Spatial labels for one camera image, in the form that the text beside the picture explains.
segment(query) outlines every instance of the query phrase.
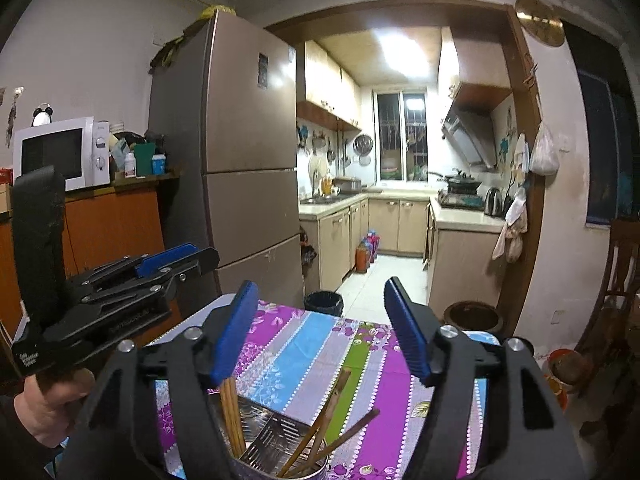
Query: chopsticks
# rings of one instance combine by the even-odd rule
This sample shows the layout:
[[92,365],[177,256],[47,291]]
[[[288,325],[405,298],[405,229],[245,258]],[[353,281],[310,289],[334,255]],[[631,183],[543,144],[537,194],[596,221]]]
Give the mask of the chopsticks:
[[226,435],[229,437],[229,444],[231,444],[231,453],[234,457],[240,458],[242,453],[246,451],[246,443],[242,432],[235,377],[228,377],[220,384],[220,401],[225,417]]
[[346,386],[350,375],[351,370],[349,370],[348,368],[343,368],[340,370],[340,374],[338,375],[338,379],[335,381],[334,389],[329,395],[329,398],[324,403],[322,410],[320,410],[319,415],[316,417],[316,420],[314,421],[309,431],[307,431],[306,435],[300,441],[300,444],[298,444],[296,450],[276,475],[278,478],[284,478],[284,475],[287,473],[289,468],[294,465],[300,454],[305,450],[307,444],[311,442],[311,439],[314,437],[314,435],[316,436],[316,438],[314,439],[311,452],[309,452],[309,458],[311,458],[313,455],[315,455],[316,452],[318,452],[320,443],[324,439],[324,435],[326,433],[326,430],[329,428],[331,419],[334,417],[334,411],[336,406],[338,405],[338,400],[340,399],[340,395],[342,394],[342,391],[344,390],[344,387]]
[[374,418],[376,418],[380,414],[380,410],[377,408],[373,408],[363,416],[358,422],[356,422],[351,428],[345,431],[341,436],[336,438],[331,444],[325,447],[321,452],[317,453],[314,456],[309,457],[306,462],[300,464],[297,468],[292,469],[292,471],[287,474],[288,478],[291,478],[293,475],[302,473],[307,469],[311,468],[313,464],[322,460],[324,457],[329,456],[332,452],[338,449],[342,444],[347,442],[351,437],[355,436],[362,428],[364,428],[367,424],[369,424]]

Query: upper cabinet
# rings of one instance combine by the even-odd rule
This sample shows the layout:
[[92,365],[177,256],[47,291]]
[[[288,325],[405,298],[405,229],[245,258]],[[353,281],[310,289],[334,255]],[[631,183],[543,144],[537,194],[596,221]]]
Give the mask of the upper cabinet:
[[360,87],[315,41],[296,47],[298,117],[332,130],[359,130]]
[[443,27],[438,72],[441,120],[452,102],[459,108],[490,112],[510,93],[507,64],[497,38]]

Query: table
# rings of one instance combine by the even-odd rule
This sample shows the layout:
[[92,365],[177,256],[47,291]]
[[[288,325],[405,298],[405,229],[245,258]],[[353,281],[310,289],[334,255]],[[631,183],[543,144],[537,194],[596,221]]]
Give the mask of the table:
[[[164,342],[188,326],[201,324],[212,308],[229,304],[232,297],[228,294],[219,298],[156,342]],[[497,344],[490,334],[468,334],[473,339]],[[335,451],[330,480],[402,478],[433,388],[423,387],[409,374],[390,326],[261,301],[236,365],[238,393],[311,424],[342,366],[351,369],[351,377],[327,431],[327,441],[335,440],[374,406],[380,409],[380,415]],[[476,380],[458,476],[471,473],[476,466],[485,393],[486,381]],[[157,382],[156,398],[167,471],[185,478],[165,381]]]

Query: microwave oven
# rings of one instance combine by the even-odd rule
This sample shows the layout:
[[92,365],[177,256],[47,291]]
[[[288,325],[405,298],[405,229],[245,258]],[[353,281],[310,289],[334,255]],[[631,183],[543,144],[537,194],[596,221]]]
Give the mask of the microwave oven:
[[103,186],[109,179],[109,123],[93,117],[56,121],[14,133],[14,178],[52,165],[65,190]]

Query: gas stove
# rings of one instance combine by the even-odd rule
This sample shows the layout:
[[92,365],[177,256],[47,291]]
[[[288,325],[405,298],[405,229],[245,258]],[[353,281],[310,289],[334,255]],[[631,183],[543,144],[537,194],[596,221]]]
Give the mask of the gas stove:
[[436,200],[442,207],[454,207],[458,209],[484,210],[484,200],[478,194],[459,194],[440,190]]

